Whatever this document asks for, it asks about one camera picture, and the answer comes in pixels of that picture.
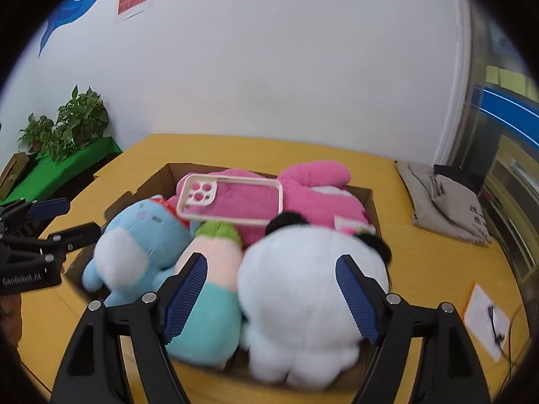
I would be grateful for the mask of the person's left hand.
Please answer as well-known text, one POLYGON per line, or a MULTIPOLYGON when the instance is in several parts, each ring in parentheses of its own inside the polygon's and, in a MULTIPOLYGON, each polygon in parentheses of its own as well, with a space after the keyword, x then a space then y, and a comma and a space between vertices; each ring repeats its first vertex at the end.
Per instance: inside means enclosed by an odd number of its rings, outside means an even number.
POLYGON ((1 297, 1 329, 7 343, 17 348, 22 337, 22 296, 1 297))

